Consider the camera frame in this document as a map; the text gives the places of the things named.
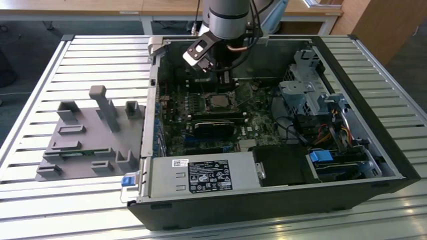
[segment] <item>gray 3d-printed holder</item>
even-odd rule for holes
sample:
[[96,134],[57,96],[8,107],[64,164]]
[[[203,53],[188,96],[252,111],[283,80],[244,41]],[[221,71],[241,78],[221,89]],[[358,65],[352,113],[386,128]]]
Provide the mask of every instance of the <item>gray 3d-printed holder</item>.
[[115,107],[103,85],[92,86],[97,107],[79,108],[73,101],[57,107],[59,121],[36,181],[124,175],[139,169],[144,110],[136,101]]

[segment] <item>green circuit board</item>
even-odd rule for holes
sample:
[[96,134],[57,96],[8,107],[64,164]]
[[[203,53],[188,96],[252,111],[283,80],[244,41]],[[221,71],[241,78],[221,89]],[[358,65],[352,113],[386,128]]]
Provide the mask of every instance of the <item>green circuit board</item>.
[[[160,98],[167,155],[247,151],[240,146],[244,140],[252,140],[249,142],[256,146],[279,145],[282,137],[274,127],[275,121],[268,109],[271,89],[259,87],[252,80],[239,81],[239,87],[223,93],[191,92],[188,87],[176,86]],[[205,122],[232,123],[232,134],[227,137],[197,139],[196,124]]]

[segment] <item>blue latch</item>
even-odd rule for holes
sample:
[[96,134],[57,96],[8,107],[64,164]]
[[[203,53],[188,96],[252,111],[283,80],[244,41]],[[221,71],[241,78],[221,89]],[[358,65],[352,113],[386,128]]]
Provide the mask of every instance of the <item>blue latch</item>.
[[331,152],[328,150],[312,151],[312,153],[310,153],[310,158],[314,163],[334,161]]
[[135,176],[124,176],[121,178],[121,187],[131,187],[136,185],[136,177]]

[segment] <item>slotted metal table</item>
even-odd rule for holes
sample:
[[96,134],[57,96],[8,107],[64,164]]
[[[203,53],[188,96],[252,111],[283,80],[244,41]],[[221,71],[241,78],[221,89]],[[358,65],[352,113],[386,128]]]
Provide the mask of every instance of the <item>slotted metal table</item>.
[[[403,190],[334,213],[149,231],[120,201],[120,176],[36,182],[60,101],[76,100],[80,108],[95,107],[89,87],[105,85],[116,106],[128,100],[145,104],[148,39],[141,35],[75,36],[60,42],[0,149],[0,239],[359,240],[427,235],[427,115],[362,43],[347,36],[323,40],[422,176]],[[334,76],[327,74],[327,78],[339,92]],[[128,191],[124,197],[136,194]]]

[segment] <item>gray carpet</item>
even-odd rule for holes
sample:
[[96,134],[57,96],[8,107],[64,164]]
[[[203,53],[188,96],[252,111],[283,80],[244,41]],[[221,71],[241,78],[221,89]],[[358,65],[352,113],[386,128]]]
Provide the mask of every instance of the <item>gray carpet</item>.
[[[0,145],[7,138],[15,120],[27,102],[55,52],[61,36],[75,35],[140,35],[137,21],[64,21],[53,22],[55,29],[45,30],[40,21],[0,22],[9,32],[0,32],[0,48],[19,75],[17,81],[0,88]],[[188,34],[184,22],[153,23],[153,33],[160,35]],[[386,66],[415,101],[427,110],[427,23],[418,35],[407,40],[400,52]]]

